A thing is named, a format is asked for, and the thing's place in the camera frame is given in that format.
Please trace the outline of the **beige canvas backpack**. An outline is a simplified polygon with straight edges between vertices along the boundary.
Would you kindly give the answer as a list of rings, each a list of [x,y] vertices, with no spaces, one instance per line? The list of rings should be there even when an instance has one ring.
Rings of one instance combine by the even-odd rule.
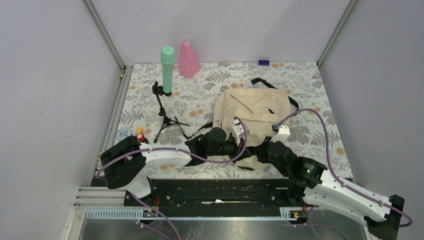
[[[201,129],[221,128],[228,139],[233,134],[234,117],[240,118],[249,134],[246,150],[234,164],[253,171],[268,166],[266,162],[261,162],[259,146],[274,133],[273,126],[291,114],[291,107],[299,110],[300,106],[285,91],[262,78],[255,78],[251,83],[263,83],[265,88],[226,89],[214,103],[212,122],[202,125]]]

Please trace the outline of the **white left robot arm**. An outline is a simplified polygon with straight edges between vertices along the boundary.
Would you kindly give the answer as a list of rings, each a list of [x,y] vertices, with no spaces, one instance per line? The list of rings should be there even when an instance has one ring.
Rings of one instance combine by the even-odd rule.
[[[197,166],[209,163],[209,156],[228,156],[228,163],[239,160],[246,150],[249,129],[235,117],[229,138],[219,127],[182,144],[159,145],[139,142],[128,136],[100,155],[101,169],[96,177],[105,180],[111,190],[126,190],[135,195],[144,206],[152,204],[155,192],[150,178],[142,173],[144,168],[175,165]]]

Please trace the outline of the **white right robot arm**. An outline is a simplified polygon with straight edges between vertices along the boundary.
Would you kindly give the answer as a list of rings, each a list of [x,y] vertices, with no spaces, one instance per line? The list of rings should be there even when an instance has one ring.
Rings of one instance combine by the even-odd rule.
[[[381,240],[397,239],[404,198],[374,193],[335,175],[329,166],[296,155],[284,144],[289,135],[285,125],[255,126],[247,145],[259,162],[273,165],[289,179],[286,198],[291,205],[319,206],[360,223]]]

